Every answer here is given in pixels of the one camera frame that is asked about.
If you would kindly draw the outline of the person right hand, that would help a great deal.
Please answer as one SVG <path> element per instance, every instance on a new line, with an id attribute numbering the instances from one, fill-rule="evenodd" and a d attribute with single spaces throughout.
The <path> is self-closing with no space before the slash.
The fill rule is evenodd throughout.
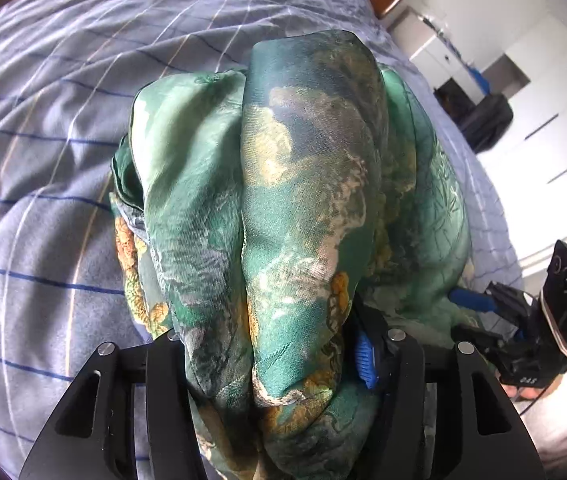
<path id="1" fill-rule="evenodd" d="M 501 384 L 507 396 L 510 399 L 535 400 L 545 398 L 549 394 L 554 393 L 562 382 L 563 376 L 558 375 L 555 380 L 545 388 L 516 387 L 512 385 Z"/>

